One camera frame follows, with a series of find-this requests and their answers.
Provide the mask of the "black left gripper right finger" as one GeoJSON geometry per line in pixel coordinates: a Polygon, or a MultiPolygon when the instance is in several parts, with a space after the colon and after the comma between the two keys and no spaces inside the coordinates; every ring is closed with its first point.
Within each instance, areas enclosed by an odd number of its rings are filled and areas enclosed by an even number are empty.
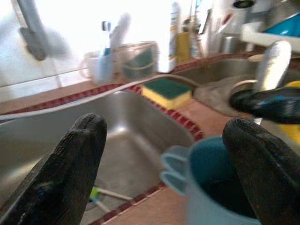
{"type": "Polygon", "coordinates": [[[222,138],[261,224],[300,225],[300,157],[247,119],[227,122],[222,138]]]}

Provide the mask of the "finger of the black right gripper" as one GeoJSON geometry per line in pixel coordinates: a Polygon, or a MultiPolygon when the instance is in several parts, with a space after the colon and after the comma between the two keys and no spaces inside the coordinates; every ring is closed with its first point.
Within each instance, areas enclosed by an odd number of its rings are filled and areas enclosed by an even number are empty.
{"type": "Polygon", "coordinates": [[[230,106],[281,124],[300,124],[300,88],[283,87],[254,93],[240,90],[230,96],[230,106]]]}

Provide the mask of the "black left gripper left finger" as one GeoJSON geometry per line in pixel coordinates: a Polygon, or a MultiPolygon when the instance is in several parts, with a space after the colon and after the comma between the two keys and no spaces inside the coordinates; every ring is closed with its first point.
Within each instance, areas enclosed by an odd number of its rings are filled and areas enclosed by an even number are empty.
{"type": "Polygon", "coordinates": [[[0,207],[0,225],[80,225],[106,137],[103,116],[78,118],[0,207]]]}

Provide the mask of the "yellow plastic bowl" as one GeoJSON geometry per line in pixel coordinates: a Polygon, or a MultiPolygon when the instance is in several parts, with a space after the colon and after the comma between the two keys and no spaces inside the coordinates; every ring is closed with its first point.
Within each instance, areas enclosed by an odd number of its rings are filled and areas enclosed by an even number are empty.
{"type": "MultiPolygon", "coordinates": [[[[289,88],[300,88],[300,81],[289,82],[285,85],[289,88]]],[[[279,128],[295,143],[300,145],[300,125],[279,124],[279,128]]]]}

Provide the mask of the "white stick with green disc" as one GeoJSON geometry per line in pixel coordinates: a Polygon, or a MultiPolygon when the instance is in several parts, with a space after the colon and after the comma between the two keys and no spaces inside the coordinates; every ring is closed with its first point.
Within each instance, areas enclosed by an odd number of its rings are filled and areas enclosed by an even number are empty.
{"type": "Polygon", "coordinates": [[[94,186],[92,188],[90,197],[93,198],[93,197],[97,197],[99,195],[107,195],[107,196],[110,196],[110,197],[113,197],[113,198],[117,198],[117,199],[120,199],[120,200],[124,200],[124,201],[131,201],[131,200],[133,200],[132,197],[129,197],[129,196],[126,196],[126,195],[122,195],[122,194],[119,194],[119,193],[116,193],[116,192],[113,192],[113,191],[110,191],[110,190],[107,190],[107,189],[103,189],[103,188],[94,186]]]}

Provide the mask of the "white plastic stick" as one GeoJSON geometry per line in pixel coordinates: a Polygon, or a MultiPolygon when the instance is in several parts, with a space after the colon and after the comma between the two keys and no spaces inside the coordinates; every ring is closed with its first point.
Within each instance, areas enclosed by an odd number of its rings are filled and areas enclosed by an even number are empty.
{"type": "Polygon", "coordinates": [[[103,212],[105,213],[109,213],[111,210],[106,207],[101,201],[99,200],[93,200],[93,203],[98,207],[100,208],[103,212]]]}

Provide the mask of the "teal mug with handle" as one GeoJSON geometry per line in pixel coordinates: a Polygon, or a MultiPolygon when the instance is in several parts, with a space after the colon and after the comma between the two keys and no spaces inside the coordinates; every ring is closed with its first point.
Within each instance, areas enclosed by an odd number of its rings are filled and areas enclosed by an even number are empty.
{"type": "Polygon", "coordinates": [[[162,156],[161,180],[186,198],[186,225],[261,225],[221,136],[162,156]]]}

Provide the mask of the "beige wooden rice paddle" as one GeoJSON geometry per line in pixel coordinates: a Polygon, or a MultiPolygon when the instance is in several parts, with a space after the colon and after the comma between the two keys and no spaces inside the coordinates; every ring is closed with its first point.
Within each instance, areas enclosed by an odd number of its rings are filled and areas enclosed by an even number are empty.
{"type": "Polygon", "coordinates": [[[264,54],[256,54],[256,55],[252,55],[250,57],[248,57],[248,61],[251,62],[260,62],[264,59],[264,54]]]}

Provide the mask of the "stainless steel sink basin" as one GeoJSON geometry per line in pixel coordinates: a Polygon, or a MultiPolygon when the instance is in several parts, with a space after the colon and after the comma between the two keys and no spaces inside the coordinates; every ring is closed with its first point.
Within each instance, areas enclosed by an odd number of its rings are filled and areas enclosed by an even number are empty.
{"type": "Polygon", "coordinates": [[[197,84],[198,87],[193,93],[194,99],[219,113],[235,117],[239,112],[229,106],[230,92],[236,83],[254,79],[257,66],[258,62],[247,59],[222,59],[175,74],[197,84]]]}
{"type": "MultiPolygon", "coordinates": [[[[105,148],[94,186],[137,197],[159,184],[160,155],[189,146],[191,134],[133,91],[119,91],[52,113],[0,122],[0,207],[31,169],[52,153],[78,118],[97,113],[107,123],[105,148]]],[[[80,225],[105,213],[90,199],[80,225]]]]}

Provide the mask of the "stainless steel cup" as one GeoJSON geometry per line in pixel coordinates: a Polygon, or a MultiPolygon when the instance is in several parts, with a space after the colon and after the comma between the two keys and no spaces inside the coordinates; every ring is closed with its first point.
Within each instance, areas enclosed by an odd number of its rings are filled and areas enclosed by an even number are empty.
{"type": "Polygon", "coordinates": [[[239,36],[223,36],[221,40],[220,53],[231,54],[239,53],[245,48],[245,43],[240,40],[239,36]]]}

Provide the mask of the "green and yellow sponge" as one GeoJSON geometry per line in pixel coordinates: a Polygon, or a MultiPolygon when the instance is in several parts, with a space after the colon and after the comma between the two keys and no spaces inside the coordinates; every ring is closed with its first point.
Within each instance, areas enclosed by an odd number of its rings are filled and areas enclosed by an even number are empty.
{"type": "Polygon", "coordinates": [[[192,98],[192,88],[168,78],[160,78],[143,84],[142,95],[171,110],[192,98]]]}

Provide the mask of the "plain yellow sponge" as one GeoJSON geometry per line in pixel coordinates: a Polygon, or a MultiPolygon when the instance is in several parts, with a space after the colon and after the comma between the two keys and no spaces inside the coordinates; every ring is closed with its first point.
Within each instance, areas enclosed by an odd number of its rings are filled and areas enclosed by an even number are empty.
{"type": "Polygon", "coordinates": [[[176,57],[178,63],[190,59],[190,37],[188,32],[179,33],[176,40],[176,57]]]}

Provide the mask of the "white detergent bottle yellow cap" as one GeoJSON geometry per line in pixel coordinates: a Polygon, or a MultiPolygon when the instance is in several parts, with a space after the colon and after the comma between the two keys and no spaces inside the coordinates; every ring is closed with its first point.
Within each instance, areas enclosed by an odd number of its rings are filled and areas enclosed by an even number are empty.
{"type": "Polygon", "coordinates": [[[177,0],[159,0],[157,18],[157,70],[166,74],[171,72],[176,64],[176,40],[179,20],[177,0]]]}

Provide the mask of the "blue white toothbrush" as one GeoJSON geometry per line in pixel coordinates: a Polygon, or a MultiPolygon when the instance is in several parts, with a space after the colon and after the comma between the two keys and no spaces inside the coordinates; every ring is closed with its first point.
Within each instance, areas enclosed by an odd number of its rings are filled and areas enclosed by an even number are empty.
{"type": "Polygon", "coordinates": [[[111,23],[102,21],[102,31],[105,33],[105,47],[98,57],[98,79],[100,82],[108,82],[113,75],[111,55],[111,23]]]}

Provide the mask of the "green scouring pad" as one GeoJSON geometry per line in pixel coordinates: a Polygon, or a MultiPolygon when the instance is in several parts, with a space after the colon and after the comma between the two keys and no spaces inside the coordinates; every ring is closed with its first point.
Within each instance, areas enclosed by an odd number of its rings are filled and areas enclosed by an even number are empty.
{"type": "Polygon", "coordinates": [[[136,55],[122,66],[123,74],[129,79],[145,78],[153,73],[152,50],[148,49],[136,55]]]}

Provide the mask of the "clear plastic bucket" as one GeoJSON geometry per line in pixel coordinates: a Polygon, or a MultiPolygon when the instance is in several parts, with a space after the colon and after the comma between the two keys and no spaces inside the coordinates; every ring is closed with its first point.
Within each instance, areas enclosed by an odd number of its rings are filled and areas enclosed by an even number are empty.
{"type": "Polygon", "coordinates": [[[143,41],[143,42],[137,42],[133,44],[126,44],[121,45],[120,47],[116,48],[114,50],[114,56],[115,56],[115,62],[118,68],[118,71],[128,80],[130,81],[138,81],[150,78],[154,76],[157,72],[157,62],[158,62],[158,46],[157,43],[154,41],[143,41]],[[150,76],[147,76],[145,78],[139,78],[139,79],[129,79],[127,78],[123,72],[122,72],[122,66],[127,61],[133,59],[136,55],[140,54],[141,52],[151,49],[152,55],[153,55],[153,73],[150,76]]]}

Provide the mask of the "red handled utensil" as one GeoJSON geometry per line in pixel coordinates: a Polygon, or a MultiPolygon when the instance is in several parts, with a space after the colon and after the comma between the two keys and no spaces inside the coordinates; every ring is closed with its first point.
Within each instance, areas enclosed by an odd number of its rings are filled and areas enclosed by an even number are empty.
{"type": "Polygon", "coordinates": [[[221,26],[219,27],[219,29],[217,31],[218,33],[222,32],[226,28],[226,26],[232,20],[232,17],[233,17],[233,13],[229,13],[228,15],[225,16],[225,18],[221,22],[221,26]]]}

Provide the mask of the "grey wall tap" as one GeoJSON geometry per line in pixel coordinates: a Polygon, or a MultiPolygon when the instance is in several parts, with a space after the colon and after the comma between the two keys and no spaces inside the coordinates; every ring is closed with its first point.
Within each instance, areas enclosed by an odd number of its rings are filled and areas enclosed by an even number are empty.
{"type": "Polygon", "coordinates": [[[20,33],[27,44],[29,53],[38,61],[47,58],[49,47],[45,29],[40,20],[34,0],[16,0],[26,27],[20,28],[20,33]]]}

